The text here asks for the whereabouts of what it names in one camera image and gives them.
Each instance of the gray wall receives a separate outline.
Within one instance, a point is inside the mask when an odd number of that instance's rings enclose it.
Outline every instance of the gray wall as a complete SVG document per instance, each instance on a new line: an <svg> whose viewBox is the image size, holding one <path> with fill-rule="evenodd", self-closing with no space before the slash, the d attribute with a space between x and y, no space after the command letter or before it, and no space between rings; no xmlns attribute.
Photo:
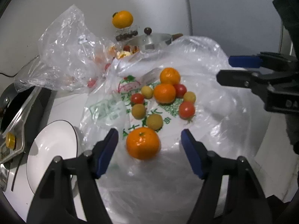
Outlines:
<svg viewBox="0 0 299 224"><path fill-rule="evenodd" d="M281 20L273 0L190 0L193 35L217 41L227 55L277 52Z"/></svg>

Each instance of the plastic bag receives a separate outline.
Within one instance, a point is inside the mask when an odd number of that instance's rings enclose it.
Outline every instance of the plastic bag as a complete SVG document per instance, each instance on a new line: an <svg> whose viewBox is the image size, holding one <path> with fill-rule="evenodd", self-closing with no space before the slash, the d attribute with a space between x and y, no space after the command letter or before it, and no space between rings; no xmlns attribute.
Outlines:
<svg viewBox="0 0 299 224"><path fill-rule="evenodd" d="M91 33L81 10L72 5L40 37L40 58L17 74L15 87L18 92L32 86L87 92L103 78L105 65L115 56L114 45Z"/></svg>
<svg viewBox="0 0 299 224"><path fill-rule="evenodd" d="M143 85L158 84L164 67L176 68L181 83L196 94L196 114L188 123L177 113L181 99L170 106L160 106L154 99L146 100L147 113L160 114L164 125L158 132L161 141L158 156L139 161L128 155L125 140L145 120L131 116L130 96ZM234 159L239 155L254 156L247 139L251 121L248 92L220 86L216 82L220 69L231 69L227 56L217 43L204 37L184 36L164 50L140 52L113 61L107 81L89 96L80 125L85 135L84 149L91 149L103 139L110 127L116 127L120 133L108 170L97 181L113 223L187 222L203 182L193 174L180 145L184 128L208 150L221 156ZM117 97L117 120L110 121L115 110L105 114L103 122L92 120L90 108L111 97ZM226 188L227 182L221 190L219 206L224 203Z"/></svg>

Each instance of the tangerine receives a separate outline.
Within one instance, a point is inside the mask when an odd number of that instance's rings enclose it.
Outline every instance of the tangerine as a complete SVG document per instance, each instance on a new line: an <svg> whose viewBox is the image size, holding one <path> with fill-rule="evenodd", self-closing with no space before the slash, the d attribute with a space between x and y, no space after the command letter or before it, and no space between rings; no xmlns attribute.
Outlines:
<svg viewBox="0 0 299 224"><path fill-rule="evenodd" d="M133 16L128 11L120 11L112 17L112 24L118 29L129 27L133 23Z"/></svg>
<svg viewBox="0 0 299 224"><path fill-rule="evenodd" d="M161 71L160 73L161 83L174 85L174 84L179 84L180 80L181 80L181 76L179 72L172 67L164 68L163 71Z"/></svg>
<svg viewBox="0 0 299 224"><path fill-rule="evenodd" d="M175 100L175 88L171 84L159 84L154 88L154 97L158 103L170 104Z"/></svg>
<svg viewBox="0 0 299 224"><path fill-rule="evenodd" d="M126 144L129 155L139 160L153 158L160 150L160 140L157 133L146 127L131 131L128 134Z"/></svg>

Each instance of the yellow cap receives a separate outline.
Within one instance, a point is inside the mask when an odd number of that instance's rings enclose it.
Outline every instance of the yellow cap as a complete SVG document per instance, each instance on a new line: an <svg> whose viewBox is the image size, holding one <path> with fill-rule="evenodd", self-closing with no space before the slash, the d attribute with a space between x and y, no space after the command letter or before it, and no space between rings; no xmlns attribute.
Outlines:
<svg viewBox="0 0 299 224"><path fill-rule="evenodd" d="M6 134L6 139L5 139L5 143L6 143L6 147L9 149L14 149L15 148L15 144L16 144L16 137L14 136L13 133L8 132Z"/></svg>

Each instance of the black wire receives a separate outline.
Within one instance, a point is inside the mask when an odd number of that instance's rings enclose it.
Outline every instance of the black wire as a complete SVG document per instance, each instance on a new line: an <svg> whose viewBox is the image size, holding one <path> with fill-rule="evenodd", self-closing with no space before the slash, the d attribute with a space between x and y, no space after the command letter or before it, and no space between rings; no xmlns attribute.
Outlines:
<svg viewBox="0 0 299 224"><path fill-rule="evenodd" d="M39 57L39 55L37 55L36 57L34 57L32 60L30 60L29 62L27 62L25 65L23 65L20 70L22 70L26 65L28 65L30 62L32 62L33 60L35 60L37 57ZM12 75L12 76L7 75L7 74L5 74L3 72L0 72L0 75L3 75L5 77L9 77L9 78L13 78L13 77L15 77L20 72L20 70L15 75Z"/></svg>

